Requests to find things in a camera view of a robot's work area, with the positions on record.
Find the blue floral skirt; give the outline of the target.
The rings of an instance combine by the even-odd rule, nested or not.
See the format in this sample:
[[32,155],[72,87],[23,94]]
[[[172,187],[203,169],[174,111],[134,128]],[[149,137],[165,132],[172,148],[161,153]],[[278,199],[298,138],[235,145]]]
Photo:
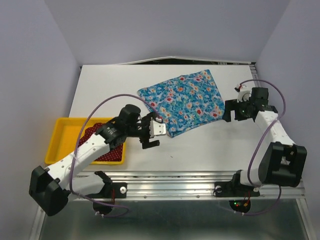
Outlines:
[[137,95],[160,114],[171,138],[219,121],[225,112],[225,103],[209,69],[141,88]]

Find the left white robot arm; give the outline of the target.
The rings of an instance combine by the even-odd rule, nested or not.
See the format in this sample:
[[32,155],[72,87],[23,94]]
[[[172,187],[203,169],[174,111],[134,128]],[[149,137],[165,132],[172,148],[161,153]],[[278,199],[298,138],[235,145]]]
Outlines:
[[59,213],[71,201],[83,198],[92,202],[95,212],[108,217],[117,207],[116,198],[127,196],[127,183],[114,183],[103,171],[95,171],[76,179],[87,166],[125,143],[138,138],[143,149],[160,145],[154,137],[166,134],[163,119],[152,111],[141,117],[139,107],[127,104],[118,116],[103,123],[83,143],[77,142],[73,152],[46,168],[31,172],[29,195],[47,216]]

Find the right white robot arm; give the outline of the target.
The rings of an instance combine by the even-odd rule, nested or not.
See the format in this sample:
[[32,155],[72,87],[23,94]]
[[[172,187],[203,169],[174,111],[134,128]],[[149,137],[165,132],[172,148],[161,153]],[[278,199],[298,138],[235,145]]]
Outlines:
[[269,104],[267,88],[249,89],[239,84],[235,90],[238,96],[225,102],[222,119],[230,122],[231,112],[235,113],[237,121],[252,119],[262,131],[257,145],[267,141],[268,147],[257,168],[249,165],[247,170],[238,170],[230,181],[220,184],[221,192],[231,196],[250,192],[259,196],[254,189],[263,185],[297,187],[302,178],[307,149],[295,144],[286,133],[280,122],[281,115],[275,106]]

